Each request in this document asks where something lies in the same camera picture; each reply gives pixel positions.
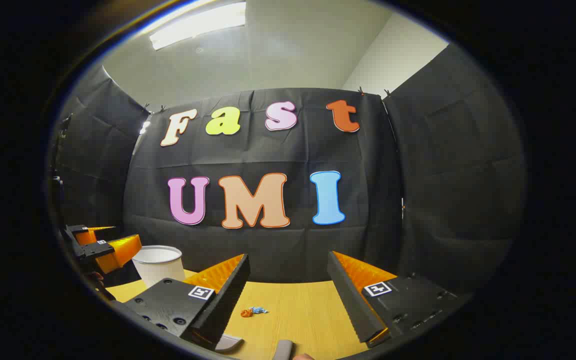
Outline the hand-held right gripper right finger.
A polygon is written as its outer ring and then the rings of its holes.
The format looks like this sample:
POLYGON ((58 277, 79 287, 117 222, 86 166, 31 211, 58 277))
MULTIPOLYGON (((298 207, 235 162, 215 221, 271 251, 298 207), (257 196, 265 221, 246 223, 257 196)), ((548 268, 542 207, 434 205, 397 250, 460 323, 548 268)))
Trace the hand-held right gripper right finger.
POLYGON ((350 323, 368 348, 402 346, 432 330, 471 300, 425 276, 398 276, 338 251, 327 253, 327 273, 350 323))

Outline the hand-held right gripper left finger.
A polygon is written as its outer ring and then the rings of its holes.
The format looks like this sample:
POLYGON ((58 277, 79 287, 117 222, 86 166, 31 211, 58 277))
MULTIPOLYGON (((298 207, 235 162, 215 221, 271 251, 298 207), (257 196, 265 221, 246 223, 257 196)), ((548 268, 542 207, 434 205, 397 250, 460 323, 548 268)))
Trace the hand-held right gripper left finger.
POLYGON ((249 279, 243 253, 185 281, 163 278, 123 303, 123 314, 170 340, 217 348, 249 279))

